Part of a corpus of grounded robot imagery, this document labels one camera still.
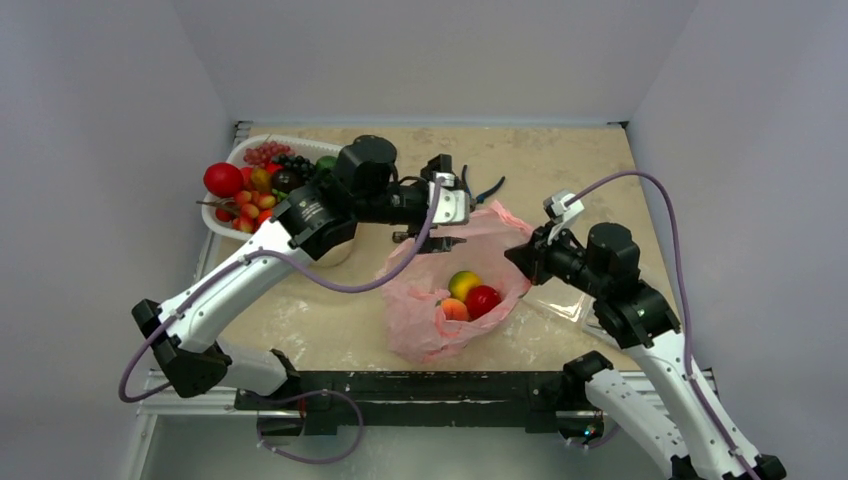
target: beige tabletop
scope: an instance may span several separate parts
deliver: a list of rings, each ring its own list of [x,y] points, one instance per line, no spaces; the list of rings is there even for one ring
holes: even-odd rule
[[[472,191],[507,181],[493,197],[515,216],[535,226],[547,216],[542,201],[566,188],[573,192],[593,181],[634,168],[624,131],[619,128],[296,128],[254,127],[251,135],[278,133],[346,145],[368,133],[389,139],[398,149],[401,176],[417,174],[439,153],[453,156],[459,171],[469,165]],[[574,226],[584,241],[598,222],[627,226],[642,250],[647,280],[671,297],[642,187],[622,178],[584,199],[586,211]],[[361,284],[375,278],[396,247],[397,227],[361,225],[351,256],[315,271],[337,283]],[[217,262],[239,242],[223,239]],[[410,363],[387,348],[384,306],[376,291],[345,295],[292,275],[245,310],[223,333],[231,342],[286,352],[301,370],[558,370],[568,360],[598,350],[621,370],[636,369],[625,355],[584,333],[569,309],[582,296],[553,279],[534,287],[504,325],[476,338],[457,356],[427,364]],[[564,318],[553,313],[557,306]]]

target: pliers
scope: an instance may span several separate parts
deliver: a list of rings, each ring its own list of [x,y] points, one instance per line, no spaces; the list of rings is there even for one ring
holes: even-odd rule
[[[480,205],[481,203],[485,202],[487,198],[491,197],[492,195],[494,195],[495,192],[500,190],[500,188],[503,186],[503,183],[506,181],[506,177],[501,177],[501,179],[498,180],[498,182],[495,184],[494,187],[486,190],[485,192],[483,192],[483,193],[481,193],[477,196],[474,196],[471,193],[471,187],[468,186],[468,179],[466,178],[467,173],[468,173],[468,165],[463,165],[462,166],[462,186],[465,188],[465,192],[468,194],[468,196],[471,197],[471,205],[472,206],[477,206],[477,205]]]

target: fruit basket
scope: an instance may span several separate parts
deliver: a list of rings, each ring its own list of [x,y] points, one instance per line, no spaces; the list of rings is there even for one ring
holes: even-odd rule
[[[238,168],[251,167],[252,165],[245,161],[245,153],[248,149],[256,149],[260,145],[270,142],[287,145],[291,147],[294,154],[309,159],[312,162],[328,155],[335,157],[342,149],[339,145],[315,142],[302,138],[287,137],[284,135],[257,135],[248,138],[233,148],[233,151],[230,152],[230,156],[227,158],[227,163],[235,165]],[[211,193],[207,193],[206,197],[203,199],[205,203],[213,203],[219,200],[221,200],[219,197],[216,197]],[[229,222],[224,222],[218,219],[215,215],[215,210],[216,208],[211,205],[200,206],[200,214],[203,217],[203,222],[210,230],[218,235],[240,241],[247,241],[251,237],[251,233],[236,230]]]

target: pink plastic bag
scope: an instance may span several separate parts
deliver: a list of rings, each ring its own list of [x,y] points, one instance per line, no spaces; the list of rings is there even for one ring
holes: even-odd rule
[[[468,225],[440,227],[436,237],[460,237],[467,243],[449,253],[418,255],[400,275],[381,288],[386,302],[389,349],[413,362],[429,362],[459,353],[474,337],[502,324],[530,281],[503,253],[526,243],[533,228],[512,216],[498,202],[471,214]],[[384,275],[412,248],[407,240],[389,256],[378,276]],[[447,320],[438,303],[450,297],[450,278],[471,270],[494,287],[501,303],[472,322]]]

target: white wall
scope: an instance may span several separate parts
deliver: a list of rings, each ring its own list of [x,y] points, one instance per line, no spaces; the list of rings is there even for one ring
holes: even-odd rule
[[[628,128],[676,200],[696,355],[790,478],[845,477],[846,45],[845,1],[702,0]]]
[[[129,310],[189,281],[231,125],[166,0],[4,2],[0,65],[0,477],[111,479]]]
[[[239,119],[630,118],[696,0],[173,0]]]

